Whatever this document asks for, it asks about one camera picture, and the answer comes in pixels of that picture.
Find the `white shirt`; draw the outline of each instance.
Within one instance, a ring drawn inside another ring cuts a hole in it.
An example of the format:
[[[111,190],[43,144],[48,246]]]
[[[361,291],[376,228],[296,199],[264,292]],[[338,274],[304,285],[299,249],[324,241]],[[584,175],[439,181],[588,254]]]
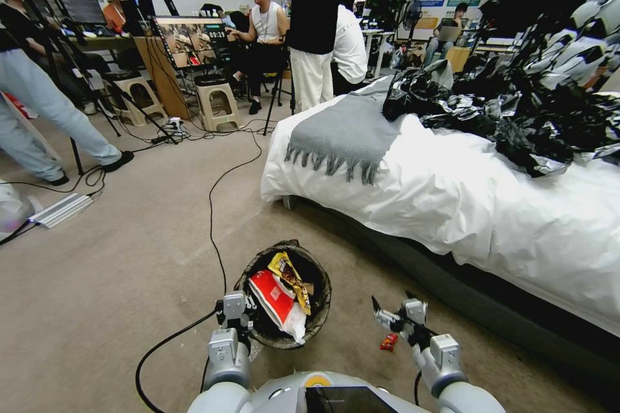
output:
[[[344,5],[338,6],[334,60],[348,82],[359,84],[364,80],[368,68],[364,35],[357,18]]]
[[[260,6],[258,5],[252,8],[251,16],[254,28],[256,29],[256,40],[259,42],[267,42],[280,37],[280,30],[278,29],[278,10],[281,9],[282,7],[273,0],[265,13],[260,12]]]

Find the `black hair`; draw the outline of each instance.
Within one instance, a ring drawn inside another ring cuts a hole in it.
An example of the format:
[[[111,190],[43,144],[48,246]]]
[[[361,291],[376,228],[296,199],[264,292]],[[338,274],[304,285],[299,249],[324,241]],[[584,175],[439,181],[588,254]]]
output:
[[[468,6],[469,6],[469,5],[467,5],[467,3],[465,3],[465,2],[461,2],[461,3],[459,3],[459,4],[457,5],[457,9],[456,9],[456,11],[455,11],[455,12],[460,12],[460,11],[462,11],[462,12],[466,13],[466,12],[467,12],[467,7],[468,7]]]

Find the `blanket fringe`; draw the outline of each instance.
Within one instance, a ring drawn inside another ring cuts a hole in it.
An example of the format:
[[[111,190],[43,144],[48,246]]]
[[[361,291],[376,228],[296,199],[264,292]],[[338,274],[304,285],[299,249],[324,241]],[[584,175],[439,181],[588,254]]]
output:
[[[375,178],[377,176],[377,171],[379,169],[379,163],[375,163],[372,161],[359,161],[351,158],[346,158],[334,154],[327,154],[323,152],[307,152],[301,148],[295,148],[289,146],[286,148],[286,155],[284,157],[284,161],[292,161],[293,164],[297,163],[297,159],[299,156],[302,156],[302,167],[308,166],[308,159],[310,159],[311,167],[314,171],[319,171],[321,165],[325,161],[325,174],[327,176],[333,176],[336,174],[338,169],[344,164],[347,165],[346,178],[347,182],[351,182],[355,176],[355,167],[360,165],[362,168],[362,184],[363,185],[372,185],[375,183]]]

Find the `yellow snack bag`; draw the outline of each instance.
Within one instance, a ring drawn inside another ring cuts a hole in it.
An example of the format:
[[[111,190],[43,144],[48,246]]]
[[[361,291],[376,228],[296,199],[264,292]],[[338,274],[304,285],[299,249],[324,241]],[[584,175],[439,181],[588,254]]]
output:
[[[295,294],[297,294],[297,300],[302,306],[304,313],[310,314],[310,297],[308,295],[308,289],[302,283],[302,278],[297,273],[297,270],[293,266],[291,259],[286,252],[280,252],[276,254],[268,268],[276,275],[281,277],[288,285],[293,287]]]

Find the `light blue jeans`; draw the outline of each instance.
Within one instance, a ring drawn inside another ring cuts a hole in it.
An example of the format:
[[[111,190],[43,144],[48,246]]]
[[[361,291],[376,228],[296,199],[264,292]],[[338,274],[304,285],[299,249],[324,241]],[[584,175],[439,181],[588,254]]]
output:
[[[50,77],[21,49],[0,52],[0,90],[53,122],[100,164],[109,165],[121,157]],[[41,143],[28,132],[0,98],[0,148],[35,176],[55,181],[63,177],[63,167],[45,153]]]
[[[426,57],[424,58],[424,68],[430,66],[433,62],[433,56],[437,50],[442,50],[441,59],[446,57],[448,50],[452,48],[454,44],[452,42],[440,42],[436,37],[433,37],[426,47]]]

